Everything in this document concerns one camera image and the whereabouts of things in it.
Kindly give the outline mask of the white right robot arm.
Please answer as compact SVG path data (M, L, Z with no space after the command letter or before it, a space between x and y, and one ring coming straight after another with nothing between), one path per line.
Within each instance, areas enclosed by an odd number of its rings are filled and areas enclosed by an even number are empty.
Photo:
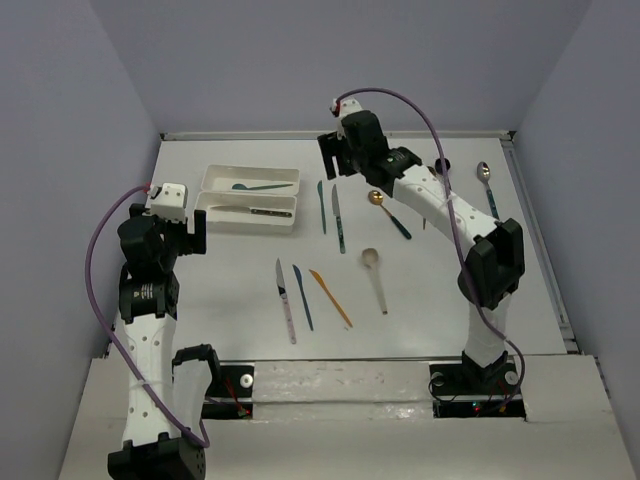
M318 138L328 178L362 175L460 249L457 284L469 302L460 379L470 391L486 390L507 359L507 312L525 272L521 225L514 219L499 221L448 191L413 152L390 147L378 117L357 101L341 102L333 114L336 130Z

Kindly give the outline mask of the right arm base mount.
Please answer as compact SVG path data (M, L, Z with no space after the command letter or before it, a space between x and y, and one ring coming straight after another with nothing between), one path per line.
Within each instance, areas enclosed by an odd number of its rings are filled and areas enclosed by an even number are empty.
M428 390L437 419L526 418L522 395L513 394L519 380L513 362L485 383L467 378L460 363L431 364L429 374Z

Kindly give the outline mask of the steel knife dark marbled handle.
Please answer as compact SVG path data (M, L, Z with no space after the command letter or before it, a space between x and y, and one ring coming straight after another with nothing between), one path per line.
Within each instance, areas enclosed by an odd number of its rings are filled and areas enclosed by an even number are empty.
M228 213L242 213L242 214L250 214L250 215L276 217L276 218L292 218L293 217L293 214L291 212L285 211L285 210L269 210L269 209L252 208L252 207L246 207L246 206L231 206L231 205L219 205L219 206L212 206L209 208L214 211L228 212Z

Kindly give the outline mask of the teal plastic spoon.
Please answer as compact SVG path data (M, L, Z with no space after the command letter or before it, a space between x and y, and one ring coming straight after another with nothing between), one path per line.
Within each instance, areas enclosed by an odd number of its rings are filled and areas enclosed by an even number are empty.
M261 190L273 190L280 188L291 187L294 184L292 183L284 183L284 184L266 184L266 185L257 185L257 186L248 186L242 183L233 184L232 190L240 190L240 191L261 191Z

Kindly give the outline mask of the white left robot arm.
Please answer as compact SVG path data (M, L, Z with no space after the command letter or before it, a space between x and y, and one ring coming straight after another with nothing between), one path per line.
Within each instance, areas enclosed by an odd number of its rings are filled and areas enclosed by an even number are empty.
M184 219L169 220L141 204L117 230L125 257L119 280L124 357L131 368L122 447L109 454L113 479L203 479L204 396L221 383L215 350L200 344L173 350L180 256L206 252L206 214L194 213L193 232Z

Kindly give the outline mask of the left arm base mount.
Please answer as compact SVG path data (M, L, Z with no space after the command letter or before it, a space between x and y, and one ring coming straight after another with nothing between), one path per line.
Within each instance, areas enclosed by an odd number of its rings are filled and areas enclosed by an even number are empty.
M253 417L255 365L223 363L221 376L211 382L205 394L205 420L250 420Z

